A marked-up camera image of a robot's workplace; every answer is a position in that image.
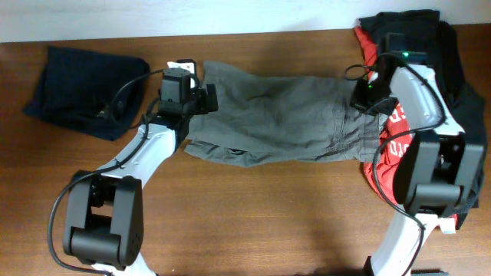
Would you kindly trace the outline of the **grey shorts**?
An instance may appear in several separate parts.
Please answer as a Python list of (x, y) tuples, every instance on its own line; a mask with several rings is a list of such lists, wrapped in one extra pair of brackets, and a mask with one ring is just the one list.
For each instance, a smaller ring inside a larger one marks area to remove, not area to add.
[(300, 161), (370, 162), (387, 116), (360, 113), (354, 82), (332, 77), (260, 77), (205, 61), (204, 84), (219, 109), (189, 123), (185, 152), (233, 166)]

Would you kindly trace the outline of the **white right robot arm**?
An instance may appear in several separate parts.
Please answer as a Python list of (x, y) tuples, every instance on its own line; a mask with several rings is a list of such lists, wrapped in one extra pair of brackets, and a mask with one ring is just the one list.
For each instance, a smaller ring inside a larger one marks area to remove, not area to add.
[(437, 86), (425, 54), (392, 51), (380, 54), (370, 71), (367, 92), (377, 98), (366, 114), (390, 100), (404, 109), (413, 139), (394, 174), (394, 209), (384, 240), (367, 257), (366, 275), (409, 275), (435, 228), (456, 232), (456, 211), (465, 206), (485, 159), (485, 144), (465, 132), (453, 118)]

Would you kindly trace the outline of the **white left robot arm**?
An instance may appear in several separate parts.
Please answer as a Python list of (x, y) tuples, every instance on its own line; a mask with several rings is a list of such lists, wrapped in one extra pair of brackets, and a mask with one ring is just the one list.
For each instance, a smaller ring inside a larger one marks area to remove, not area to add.
[(143, 188), (189, 133), (196, 115), (218, 109), (216, 88), (201, 85), (192, 59), (170, 61), (159, 95), (135, 137), (99, 169), (77, 172), (61, 191), (68, 197), (62, 248), (82, 263), (79, 272), (152, 275), (143, 244)]

